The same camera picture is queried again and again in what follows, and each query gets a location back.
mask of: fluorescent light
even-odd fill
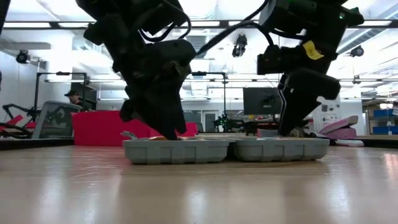
[[[48,83],[83,83],[83,80],[44,80]]]
[[[394,101],[398,98],[386,98],[386,97],[340,97],[342,100],[390,100]]]
[[[81,28],[88,27],[89,22],[60,22],[59,26],[63,28]]]
[[[252,80],[227,79],[225,81],[227,81],[227,82],[251,82]]]
[[[182,98],[183,100],[208,100],[208,98],[195,98],[195,97],[192,97],[192,98]]]
[[[229,25],[229,26],[234,26],[234,25],[236,25],[236,24],[238,24],[238,23],[240,23],[240,22],[242,22],[242,21],[229,21],[229,22],[228,22],[228,25]]]
[[[4,28],[51,28],[48,22],[5,22]]]
[[[44,80],[45,82],[49,82],[49,83],[83,83],[83,80]],[[107,79],[103,79],[103,80],[91,80],[91,79],[87,79],[87,81],[89,81],[90,83],[126,83],[124,80],[107,80]]]
[[[358,26],[388,26],[392,21],[365,21],[363,24]]]
[[[219,21],[191,21],[192,27],[218,27],[220,26]],[[188,24],[182,24],[182,27],[187,27]]]
[[[89,80],[91,83],[126,83],[124,80]]]
[[[345,48],[348,44],[352,43],[354,40],[358,39],[359,37],[361,37],[362,35],[367,33],[369,30],[371,30],[371,29],[366,29],[366,30],[362,31],[361,33],[359,33],[358,35],[356,35],[355,37],[351,38],[350,40],[345,40],[343,44],[338,46],[337,51],[340,51],[341,49]]]
[[[186,79],[184,80],[184,82],[210,82],[210,79]]]
[[[99,98],[97,100],[100,101],[123,101],[123,100],[128,100],[127,98]]]

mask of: table surface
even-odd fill
[[[133,166],[120,148],[0,152],[1,223],[398,223],[398,151]]]

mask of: pink chair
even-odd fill
[[[357,137],[356,130],[351,126],[357,123],[358,116],[350,116],[326,125],[319,134],[330,139],[354,139]]]

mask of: security camera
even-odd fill
[[[248,44],[248,39],[246,35],[239,34],[236,39],[234,49],[232,50],[233,57],[242,57],[243,53],[246,51],[246,46]]]
[[[361,84],[360,81],[361,77],[359,75],[354,75],[354,80],[353,80],[353,84]]]
[[[16,57],[18,63],[21,64],[29,64],[30,63],[30,55],[28,50],[20,50],[19,54]]]
[[[355,47],[353,50],[351,50],[349,52],[349,56],[350,57],[360,57],[363,56],[363,54],[365,53],[365,51],[363,50],[363,48],[359,45],[357,47]]]

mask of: black office chair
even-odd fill
[[[196,123],[197,124],[197,129],[198,129],[198,133],[203,133],[203,125],[201,123]]]

